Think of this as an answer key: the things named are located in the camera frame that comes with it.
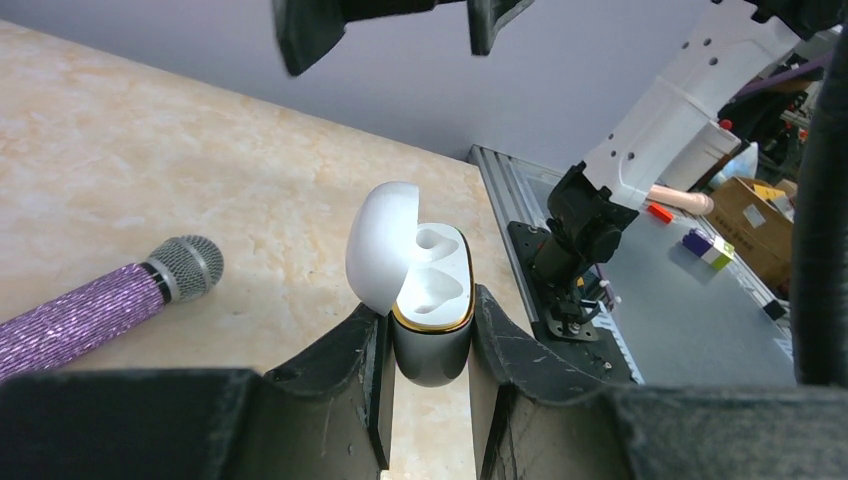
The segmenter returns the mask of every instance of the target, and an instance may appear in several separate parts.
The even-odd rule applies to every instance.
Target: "marble tabletop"
[[[357,305],[346,238],[392,180],[420,185],[422,222],[466,235],[477,280],[529,331],[471,165],[3,22],[0,91],[0,319],[171,236],[226,259],[207,297],[67,368],[279,365]],[[398,374],[392,440],[384,478],[474,478],[466,373],[439,389]]]

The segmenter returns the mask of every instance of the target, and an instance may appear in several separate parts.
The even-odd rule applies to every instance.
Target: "earbud case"
[[[401,373],[437,387],[465,367],[474,276],[462,233],[441,223],[419,225],[418,205],[411,183],[372,190],[353,222],[345,271],[362,303],[389,316]]]

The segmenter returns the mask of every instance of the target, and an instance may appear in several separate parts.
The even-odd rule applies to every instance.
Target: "microphone mesh grille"
[[[224,256],[211,240],[199,235],[171,238],[150,254],[168,269],[179,289],[176,302],[187,302],[209,292],[224,274]]]

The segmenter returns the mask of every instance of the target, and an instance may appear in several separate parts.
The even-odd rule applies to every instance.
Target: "wall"
[[[564,170],[594,147],[709,0],[537,0],[470,55],[463,3],[352,24],[287,78],[270,0],[3,0],[0,18],[455,158],[479,143]]]

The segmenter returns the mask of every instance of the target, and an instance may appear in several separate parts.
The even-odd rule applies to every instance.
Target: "microphone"
[[[62,366],[162,311],[199,298],[224,273],[211,240],[170,238],[131,263],[0,324],[0,381]]]

